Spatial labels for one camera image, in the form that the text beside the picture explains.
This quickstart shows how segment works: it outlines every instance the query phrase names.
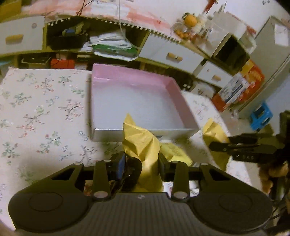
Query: yellow cloth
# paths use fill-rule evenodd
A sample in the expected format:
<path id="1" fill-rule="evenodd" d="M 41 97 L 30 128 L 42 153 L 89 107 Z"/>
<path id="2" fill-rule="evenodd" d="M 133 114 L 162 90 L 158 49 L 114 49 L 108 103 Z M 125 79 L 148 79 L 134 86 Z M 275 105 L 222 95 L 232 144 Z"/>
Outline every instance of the yellow cloth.
<path id="1" fill-rule="evenodd" d="M 159 143 L 147 129 L 135 125 L 127 114 L 123 123 L 123 148 L 127 155 L 142 162 L 142 171 L 133 192 L 162 192 L 163 184 L 158 172 L 158 153 L 163 153 L 168 161 L 183 161 L 187 165 L 192 160 L 186 153 L 172 143 Z"/>
<path id="2" fill-rule="evenodd" d="M 209 119 L 208 122 L 205 124 L 202 132 L 203 140 L 207 146 L 209 146 L 211 142 L 229 142 L 229 139 L 224 133 L 222 127 L 220 127 L 219 124 L 215 123 L 212 118 Z M 213 156 L 213 160 L 221 168 L 221 170 L 225 171 L 230 156 L 224 152 L 214 151 L 211 151 L 211 155 Z"/>
<path id="3" fill-rule="evenodd" d="M 178 146 L 173 143 L 161 143 L 160 152 L 168 161 L 182 161 L 188 166 L 192 165 L 191 158 Z"/>

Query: drawer handle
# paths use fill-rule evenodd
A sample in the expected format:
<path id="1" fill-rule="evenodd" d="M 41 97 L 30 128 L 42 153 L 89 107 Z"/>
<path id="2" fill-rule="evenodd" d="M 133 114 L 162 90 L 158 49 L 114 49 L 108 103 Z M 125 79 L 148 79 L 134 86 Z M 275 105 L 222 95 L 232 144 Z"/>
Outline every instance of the drawer handle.
<path id="1" fill-rule="evenodd" d="M 23 34 L 16 34 L 7 36 L 5 41 L 6 44 L 14 44 L 14 43 L 21 43 L 23 39 Z"/>
<path id="2" fill-rule="evenodd" d="M 214 75 L 211 79 L 215 80 L 215 81 L 221 81 L 222 80 L 222 78 L 217 76 L 217 75 Z"/>
<path id="3" fill-rule="evenodd" d="M 177 61 L 179 61 L 179 62 L 181 62 L 181 61 L 183 60 L 182 57 L 177 56 L 177 55 L 175 55 L 175 54 L 173 54 L 173 53 L 171 53 L 171 52 L 169 52 L 169 53 L 167 54 L 167 56 L 168 56 L 170 59 L 175 59 L 175 60 L 177 60 Z"/>

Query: white cabinet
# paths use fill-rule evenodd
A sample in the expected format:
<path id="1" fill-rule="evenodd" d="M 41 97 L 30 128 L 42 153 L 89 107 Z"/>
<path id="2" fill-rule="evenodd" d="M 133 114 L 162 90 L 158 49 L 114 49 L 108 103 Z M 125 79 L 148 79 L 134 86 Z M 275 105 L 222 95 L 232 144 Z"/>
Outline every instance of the white cabinet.
<path id="1" fill-rule="evenodd" d="M 233 78 L 230 74 L 209 61 L 198 68 L 194 72 L 194 76 L 220 88 L 223 88 Z"/>
<path id="2" fill-rule="evenodd" d="M 188 48 L 154 34 L 148 36 L 139 56 L 188 73 L 192 73 L 203 60 L 201 55 Z"/>
<path id="3" fill-rule="evenodd" d="M 0 24 L 0 55 L 42 50 L 44 16 L 22 18 Z"/>

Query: blue plastic stool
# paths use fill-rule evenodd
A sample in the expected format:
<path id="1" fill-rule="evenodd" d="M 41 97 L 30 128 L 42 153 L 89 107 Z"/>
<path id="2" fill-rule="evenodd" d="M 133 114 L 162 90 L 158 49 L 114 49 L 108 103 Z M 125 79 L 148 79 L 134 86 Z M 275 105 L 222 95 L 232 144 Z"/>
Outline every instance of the blue plastic stool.
<path id="1" fill-rule="evenodd" d="M 272 112 L 265 102 L 262 103 L 250 116 L 251 128 L 259 132 L 263 129 L 273 117 Z"/>

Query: floral bedsheet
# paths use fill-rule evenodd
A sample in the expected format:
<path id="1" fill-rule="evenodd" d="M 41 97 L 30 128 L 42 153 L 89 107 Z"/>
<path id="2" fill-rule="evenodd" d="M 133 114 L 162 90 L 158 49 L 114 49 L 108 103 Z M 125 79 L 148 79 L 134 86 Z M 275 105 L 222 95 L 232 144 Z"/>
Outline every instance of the floral bedsheet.
<path id="1" fill-rule="evenodd" d="M 73 162 L 93 164 L 122 150 L 121 143 L 90 140 L 89 86 L 91 71 L 10 68 L 0 85 L 0 218 L 13 224 L 8 202 L 19 190 Z M 183 92 L 200 127 L 209 118 L 230 135 L 221 116 L 205 97 Z M 176 140 L 196 163 L 215 165 L 197 132 Z M 230 160 L 226 170 L 251 184 L 246 167 Z M 170 192 L 171 184 L 164 185 Z M 191 193 L 198 192 L 194 183 Z"/>

